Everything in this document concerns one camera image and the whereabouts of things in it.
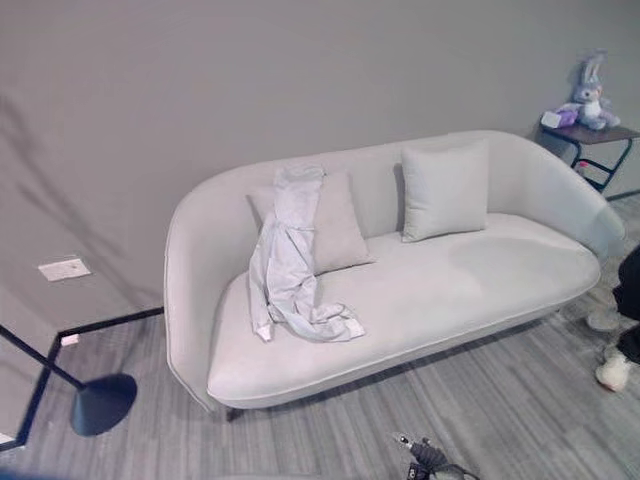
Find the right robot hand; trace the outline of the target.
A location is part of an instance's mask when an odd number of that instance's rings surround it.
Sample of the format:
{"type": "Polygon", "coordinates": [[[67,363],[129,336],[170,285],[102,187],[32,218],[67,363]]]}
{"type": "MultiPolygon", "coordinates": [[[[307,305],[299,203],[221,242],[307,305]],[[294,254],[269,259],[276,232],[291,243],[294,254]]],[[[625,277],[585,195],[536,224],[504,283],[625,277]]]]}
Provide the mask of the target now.
{"type": "Polygon", "coordinates": [[[458,464],[451,463],[443,450],[426,437],[420,441],[414,441],[401,432],[394,432],[391,436],[413,456],[406,475],[408,480],[478,479],[476,474],[458,464]]]}

